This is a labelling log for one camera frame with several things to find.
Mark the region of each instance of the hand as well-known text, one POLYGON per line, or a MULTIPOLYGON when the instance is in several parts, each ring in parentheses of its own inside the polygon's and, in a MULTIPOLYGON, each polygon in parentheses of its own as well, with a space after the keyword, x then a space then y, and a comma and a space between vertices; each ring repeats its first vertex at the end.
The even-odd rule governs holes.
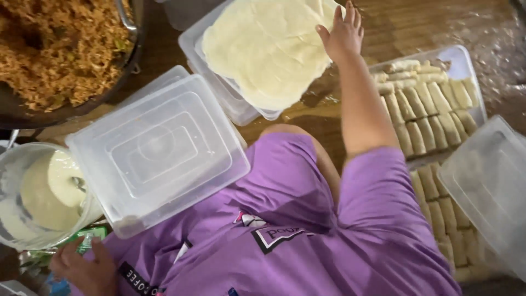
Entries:
POLYGON ((334 13, 332 31, 322 25, 316 26, 325 51, 336 64, 344 62, 349 55, 360 55, 363 40, 361 15, 351 1, 346 4, 346 15, 343 18, 341 6, 338 5, 334 13))
POLYGON ((95 259, 90 262, 76 252, 84 237, 80 237, 53 255, 49 268, 59 277, 75 285, 85 296, 117 295, 116 267, 99 238, 92 240, 95 259))

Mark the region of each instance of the plastic container lid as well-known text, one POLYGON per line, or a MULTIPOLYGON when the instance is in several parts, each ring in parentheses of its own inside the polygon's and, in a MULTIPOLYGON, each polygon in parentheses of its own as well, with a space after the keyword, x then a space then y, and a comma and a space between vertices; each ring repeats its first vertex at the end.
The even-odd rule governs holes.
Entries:
POLYGON ((227 81, 224 77, 214 73, 203 58, 204 54, 200 47, 205 30, 214 24, 232 1, 225 1, 182 33, 179 37, 179 46, 188 58, 192 70, 201 74, 210 84, 212 90, 216 93, 219 104, 224 108, 225 113, 232 122, 240 126, 247 125, 259 115, 263 115, 268 120, 276 120, 283 110, 270 111, 254 108, 245 101, 240 90, 235 88, 235 83, 227 81))
POLYGON ((250 170, 213 93, 191 75, 67 137, 117 236, 129 238, 250 170))
POLYGON ((526 147, 511 127, 493 117, 438 176, 497 256, 526 280, 526 147))

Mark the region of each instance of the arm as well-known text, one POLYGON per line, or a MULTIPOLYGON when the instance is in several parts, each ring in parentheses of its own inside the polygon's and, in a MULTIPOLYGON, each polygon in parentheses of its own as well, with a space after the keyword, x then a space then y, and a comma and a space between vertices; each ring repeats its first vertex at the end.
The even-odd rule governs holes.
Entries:
POLYGON ((361 16, 350 2, 346 10, 344 19, 338 6, 330 33, 320 25, 316 30, 327 54, 339 68, 343 142, 350 159, 377 147, 398 147, 398 140, 367 64, 360 56, 361 16))

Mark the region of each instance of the large pan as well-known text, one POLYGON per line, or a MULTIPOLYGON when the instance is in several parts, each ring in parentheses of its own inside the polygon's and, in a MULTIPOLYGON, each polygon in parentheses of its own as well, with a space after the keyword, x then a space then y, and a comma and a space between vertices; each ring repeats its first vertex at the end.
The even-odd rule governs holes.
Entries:
POLYGON ((44 113, 28 109, 22 99, 13 93, 13 89, 7 84, 0 85, 0 129, 6 130, 25 130, 41 129, 52 125, 57 125, 71 120, 77 116, 82 116, 95 109, 97 106, 106 102, 122 85, 126 78, 132 73, 137 66, 142 46, 145 40, 145 17, 148 0, 130 0, 133 9, 134 20, 130 22, 122 10, 122 4, 118 3, 117 7, 121 14, 124 25, 130 31, 130 38, 135 43, 134 49, 130 55, 123 61, 123 73, 117 83, 104 94, 97 96, 93 100, 72 107, 66 105, 53 112, 44 113))

